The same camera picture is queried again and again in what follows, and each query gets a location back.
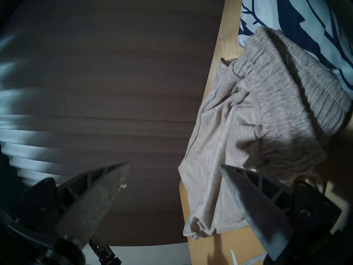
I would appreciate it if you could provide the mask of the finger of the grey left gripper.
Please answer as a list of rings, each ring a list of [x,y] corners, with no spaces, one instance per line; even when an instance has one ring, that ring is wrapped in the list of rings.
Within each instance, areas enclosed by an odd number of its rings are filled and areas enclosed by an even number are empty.
[[[101,265],[121,265],[122,261],[113,253],[111,248],[95,238],[92,237],[88,241],[88,245],[97,255]]]

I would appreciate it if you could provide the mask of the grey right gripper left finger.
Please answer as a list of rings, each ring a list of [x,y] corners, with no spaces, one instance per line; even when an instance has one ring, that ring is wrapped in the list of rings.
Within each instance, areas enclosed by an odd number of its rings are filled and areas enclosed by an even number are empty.
[[[82,249],[113,205],[130,163],[83,172],[57,186],[45,178],[30,187],[7,209],[8,228],[43,246],[56,240],[73,241]]]

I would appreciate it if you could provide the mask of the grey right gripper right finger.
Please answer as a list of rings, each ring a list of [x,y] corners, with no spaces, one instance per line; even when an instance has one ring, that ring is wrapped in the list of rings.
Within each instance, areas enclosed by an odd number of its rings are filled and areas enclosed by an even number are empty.
[[[342,210],[307,182],[287,187],[269,175],[230,165],[221,173],[265,260],[319,260]]]

